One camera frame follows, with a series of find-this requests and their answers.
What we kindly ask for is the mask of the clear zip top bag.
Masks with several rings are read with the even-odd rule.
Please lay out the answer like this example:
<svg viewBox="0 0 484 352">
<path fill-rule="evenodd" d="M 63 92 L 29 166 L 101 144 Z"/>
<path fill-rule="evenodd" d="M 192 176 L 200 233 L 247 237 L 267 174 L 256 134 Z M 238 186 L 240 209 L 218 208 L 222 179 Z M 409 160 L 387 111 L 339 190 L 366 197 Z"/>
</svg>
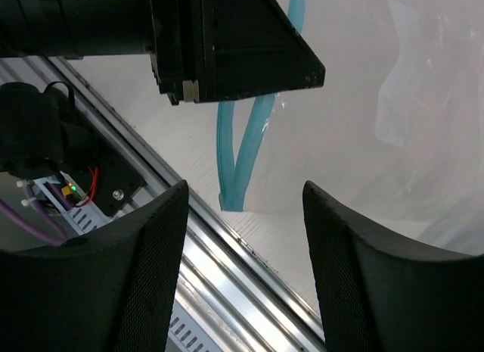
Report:
<svg viewBox="0 0 484 352">
<path fill-rule="evenodd" d="M 306 181 L 377 223 L 483 252 L 483 0 L 278 0 L 324 86 L 222 104 L 224 211 L 295 213 Z"/>
</svg>

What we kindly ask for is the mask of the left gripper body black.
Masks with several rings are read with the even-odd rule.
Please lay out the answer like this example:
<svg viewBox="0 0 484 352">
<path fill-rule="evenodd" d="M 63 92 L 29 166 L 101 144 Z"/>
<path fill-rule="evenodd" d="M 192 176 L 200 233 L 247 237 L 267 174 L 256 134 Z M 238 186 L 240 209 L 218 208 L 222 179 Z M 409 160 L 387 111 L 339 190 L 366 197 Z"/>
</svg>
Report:
<svg viewBox="0 0 484 352">
<path fill-rule="evenodd" d="M 183 99 L 181 0 L 1 0 L 1 56 L 150 55 L 160 93 Z"/>
</svg>

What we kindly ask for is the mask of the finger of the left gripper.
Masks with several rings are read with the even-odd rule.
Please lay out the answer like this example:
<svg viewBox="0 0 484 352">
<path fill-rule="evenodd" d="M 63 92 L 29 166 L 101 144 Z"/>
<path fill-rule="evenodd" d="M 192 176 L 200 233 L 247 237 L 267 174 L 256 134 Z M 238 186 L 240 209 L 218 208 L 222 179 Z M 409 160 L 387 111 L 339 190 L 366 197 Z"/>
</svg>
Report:
<svg viewBox="0 0 484 352">
<path fill-rule="evenodd" d="M 236 101 L 323 86 L 303 39 L 306 0 L 196 0 L 198 102 Z"/>
</svg>

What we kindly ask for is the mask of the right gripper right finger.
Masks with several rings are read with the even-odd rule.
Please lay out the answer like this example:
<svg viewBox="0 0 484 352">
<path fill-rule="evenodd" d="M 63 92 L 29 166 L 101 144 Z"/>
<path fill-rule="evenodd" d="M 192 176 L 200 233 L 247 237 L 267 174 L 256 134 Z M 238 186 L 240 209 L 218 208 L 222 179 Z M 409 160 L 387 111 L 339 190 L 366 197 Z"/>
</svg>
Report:
<svg viewBox="0 0 484 352">
<path fill-rule="evenodd" d="M 306 235 L 329 351 L 481 351 L 483 258 L 424 244 L 313 182 Z"/>
</svg>

